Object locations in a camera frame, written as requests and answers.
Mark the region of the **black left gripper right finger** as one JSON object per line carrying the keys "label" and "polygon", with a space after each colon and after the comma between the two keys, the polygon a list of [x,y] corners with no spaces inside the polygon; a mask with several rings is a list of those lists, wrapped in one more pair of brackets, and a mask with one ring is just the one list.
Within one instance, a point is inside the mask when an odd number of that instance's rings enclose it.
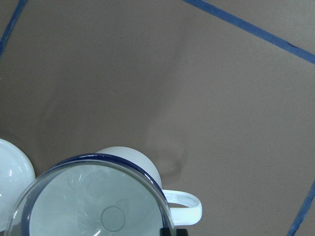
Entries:
{"label": "black left gripper right finger", "polygon": [[188,236],[187,229],[176,229],[176,236]]}

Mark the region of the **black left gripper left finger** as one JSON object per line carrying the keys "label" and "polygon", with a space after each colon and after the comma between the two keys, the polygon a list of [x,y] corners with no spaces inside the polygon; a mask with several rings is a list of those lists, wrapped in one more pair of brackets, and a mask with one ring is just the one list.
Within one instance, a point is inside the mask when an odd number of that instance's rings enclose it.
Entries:
{"label": "black left gripper left finger", "polygon": [[161,228],[159,231],[160,236],[170,236],[170,229],[169,228]]}

